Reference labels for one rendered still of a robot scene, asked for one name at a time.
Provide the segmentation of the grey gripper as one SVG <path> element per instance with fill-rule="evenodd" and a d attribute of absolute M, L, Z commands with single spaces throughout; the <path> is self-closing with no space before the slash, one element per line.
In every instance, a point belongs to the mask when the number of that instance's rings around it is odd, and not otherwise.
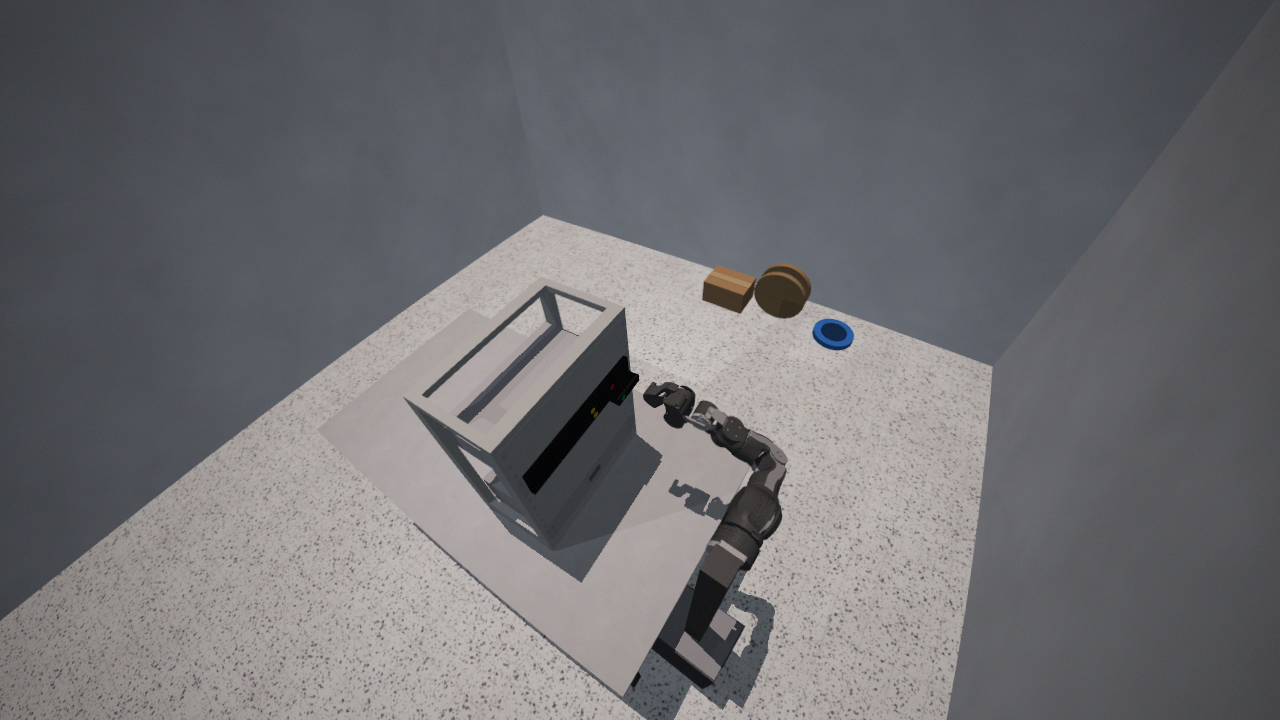
<path fill-rule="evenodd" d="M 662 395 L 663 392 L 666 392 L 666 395 Z M 690 418 L 695 405 L 695 393 L 687 386 L 677 386 L 673 382 L 666 382 L 662 386 L 657 386 L 655 382 L 652 382 L 652 386 L 649 386 L 644 392 L 643 398 L 652 407 L 658 407 L 664 404 L 664 420 L 669 424 L 669 427 L 680 429 L 684 427 L 684 423 L 691 423 L 701 429 L 707 428 L 707 421 L 703 421 L 700 418 Z"/>

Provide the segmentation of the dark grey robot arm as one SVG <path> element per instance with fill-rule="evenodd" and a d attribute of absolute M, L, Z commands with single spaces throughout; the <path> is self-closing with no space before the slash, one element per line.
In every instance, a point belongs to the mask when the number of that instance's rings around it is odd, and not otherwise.
<path fill-rule="evenodd" d="M 754 471 L 748 486 L 739 489 L 731 500 L 723 524 L 717 528 L 707 544 L 708 553 L 717 543 L 741 559 L 742 568 L 740 569 L 749 571 L 760 553 L 759 548 L 762 548 L 763 541 L 777 530 L 782 520 L 778 493 L 785 480 L 787 471 L 785 465 L 788 459 L 765 436 L 745 428 L 737 416 L 727 416 L 707 400 L 698 404 L 690 418 L 700 418 L 707 421 L 705 432 L 710 434 L 710 439 L 717 446 L 727 448 L 739 460 L 748 462 Z M 778 502 L 780 510 L 776 509 L 776 502 Z M 763 532 L 764 534 L 762 534 Z"/>

